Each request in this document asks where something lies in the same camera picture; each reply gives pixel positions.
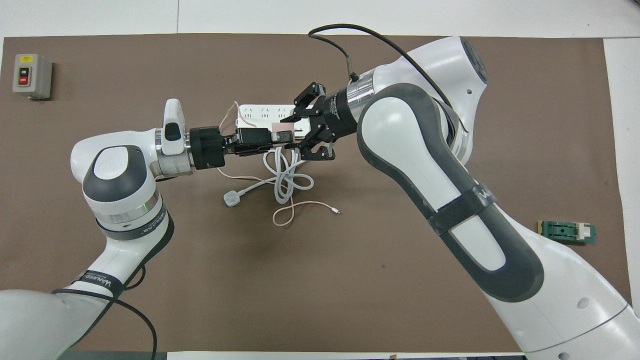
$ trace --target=white power strip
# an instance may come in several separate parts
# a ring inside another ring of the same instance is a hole
[[[244,118],[255,124],[257,127],[266,127],[271,130],[271,123],[280,122],[282,119],[291,115],[295,108],[294,105],[273,105],[273,104],[244,104],[240,105],[238,111]],[[252,127],[238,117],[236,119],[237,127]],[[311,130],[309,119],[302,119],[294,124],[295,137],[303,138]]]

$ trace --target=black wire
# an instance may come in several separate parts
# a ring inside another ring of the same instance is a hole
[[[389,40],[384,35],[381,35],[381,34],[375,32],[375,31],[373,31],[371,29],[365,28],[364,26],[360,26],[360,25],[354,25],[354,24],[330,24],[330,25],[320,26],[319,28],[315,28],[315,29],[309,31],[308,36],[310,38],[318,39],[318,40],[324,41],[326,43],[329,43],[329,44],[337,47],[340,51],[342,51],[343,54],[345,54],[345,56],[347,56],[347,59],[349,59],[349,55],[347,55],[346,51],[342,47],[338,46],[335,42],[332,42],[331,40],[329,40],[327,38],[323,38],[323,37],[320,37],[318,35],[315,35],[316,33],[319,33],[320,31],[331,30],[331,29],[353,29],[353,30],[359,30],[359,31],[362,31],[362,32],[367,33],[369,35],[372,35],[372,36],[382,40],[384,43],[386,43],[390,47],[393,47],[400,55],[402,55],[403,58],[406,59],[406,61],[408,61],[411,65],[413,65],[413,67],[415,67],[416,70],[418,70],[420,75],[422,75],[422,77],[424,77],[424,79],[433,87],[433,89],[436,90],[436,92],[438,93],[440,98],[442,98],[442,100],[447,105],[452,107],[451,106],[451,102],[449,102],[449,99],[444,95],[444,93],[442,92],[440,87],[435,83],[435,81],[433,81],[433,79],[431,79],[431,77],[426,73],[426,71],[424,71],[424,69],[422,67],[420,67],[420,65],[418,65],[418,63],[411,56],[409,56],[409,54],[407,54],[404,50],[402,50],[402,48],[400,48],[398,45],[396,45],[396,43],[394,43],[393,41]]]
[[[110,302],[114,302],[126,309],[131,310],[134,314],[138,315],[149,327],[149,330],[151,330],[151,336],[153,336],[154,339],[154,347],[153,347],[153,351],[151,351],[151,360],[155,360],[156,358],[156,352],[157,352],[157,345],[158,345],[158,337],[156,334],[156,328],[154,328],[153,324],[151,323],[151,320],[149,320],[140,310],[136,309],[135,307],[127,304],[126,302],[122,301],[122,300],[118,300],[114,297],[110,297],[107,295],[103,295],[103,294],[98,294],[98,293],[92,293],[90,291],[83,291],[83,290],[76,290],[76,289],[55,289],[55,290],[51,290],[52,294],[55,293],[69,293],[69,294],[78,294],[78,295],[86,295],[86,296],[90,296],[90,297],[97,297],[98,299],[103,299],[103,300],[108,300]]]
[[[138,271],[140,270],[142,270],[142,275],[140,275],[140,280],[138,280],[138,282],[136,282],[135,284],[124,288],[124,291],[131,290],[142,283],[142,280],[145,279],[145,275],[147,274],[147,269],[145,269],[145,265],[142,265],[142,267]]]

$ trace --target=white plug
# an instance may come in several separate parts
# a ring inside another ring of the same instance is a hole
[[[228,207],[237,205],[237,203],[240,202],[240,195],[242,194],[238,193],[235,190],[231,190],[223,196],[223,199],[225,199],[225,204],[227,204]]]

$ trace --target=electrical socket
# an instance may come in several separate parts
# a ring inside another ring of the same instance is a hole
[[[275,104],[244,104],[240,105],[239,111],[244,118],[256,125],[257,127],[266,127],[271,130],[271,123],[280,122],[282,119],[291,115],[294,105],[275,105]],[[253,127],[238,117],[236,119],[237,127]],[[309,119],[301,119],[294,124],[296,138],[303,138],[311,131]]]

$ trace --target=brown mat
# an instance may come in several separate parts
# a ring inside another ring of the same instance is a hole
[[[432,38],[396,37],[405,49]],[[574,247],[630,300],[611,105],[599,39],[471,38],[489,86],[468,168],[531,229],[591,222]],[[363,72],[397,55],[371,37],[339,42]],[[54,62],[52,101],[11,93],[13,57]],[[303,35],[130,35],[6,38],[0,79],[0,289],[67,285],[104,238],[69,169],[86,137],[160,126],[181,100],[189,127],[220,122],[233,100],[290,103],[311,81],[346,85],[341,54]],[[156,325],[159,349],[339,352],[518,351],[477,286],[409,198],[359,155],[355,136],[333,162],[302,169],[316,186],[287,229],[267,186],[201,171],[159,184],[176,232],[122,299]],[[267,176],[260,157],[224,171]],[[139,319],[112,309],[76,348],[149,350]]]

